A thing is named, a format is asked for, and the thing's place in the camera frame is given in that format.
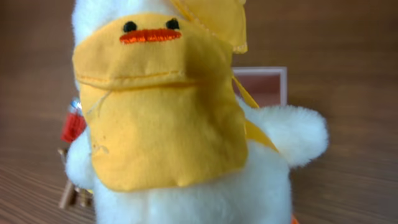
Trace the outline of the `white plush duck yellow bag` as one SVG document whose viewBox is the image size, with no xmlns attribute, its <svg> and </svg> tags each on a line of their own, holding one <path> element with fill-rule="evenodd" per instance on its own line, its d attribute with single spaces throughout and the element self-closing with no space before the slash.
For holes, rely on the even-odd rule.
<svg viewBox="0 0 398 224">
<path fill-rule="evenodd" d="M 77 0 L 73 70 L 86 126 L 68 178 L 97 223 L 295 223 L 290 171 L 328 147 L 326 121 L 260 107 L 234 76 L 242 0 Z"/>
</svg>

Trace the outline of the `red toy fire truck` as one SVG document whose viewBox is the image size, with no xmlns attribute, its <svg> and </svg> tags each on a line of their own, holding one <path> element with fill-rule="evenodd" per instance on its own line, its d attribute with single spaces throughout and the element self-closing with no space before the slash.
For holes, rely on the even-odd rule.
<svg viewBox="0 0 398 224">
<path fill-rule="evenodd" d="M 61 139 L 67 143 L 72 143 L 85 130 L 86 121 L 83 116 L 79 98 L 71 100 L 68 106 L 68 113 L 63 125 Z"/>
</svg>

